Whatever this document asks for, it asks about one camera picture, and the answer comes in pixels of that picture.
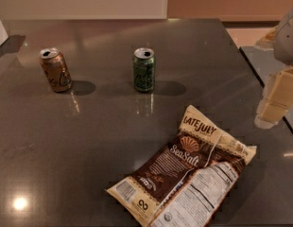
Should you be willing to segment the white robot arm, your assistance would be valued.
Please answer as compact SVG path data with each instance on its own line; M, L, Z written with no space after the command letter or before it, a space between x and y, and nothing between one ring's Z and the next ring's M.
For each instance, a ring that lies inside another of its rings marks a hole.
M293 7L255 47L272 50L274 58L285 65L285 69L268 76L254 119L258 128L270 129L293 107Z

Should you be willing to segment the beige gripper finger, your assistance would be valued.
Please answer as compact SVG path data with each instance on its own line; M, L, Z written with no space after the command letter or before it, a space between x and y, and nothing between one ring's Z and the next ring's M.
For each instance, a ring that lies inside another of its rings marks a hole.
M270 74L254 119L260 129L270 129L293 107L293 66Z

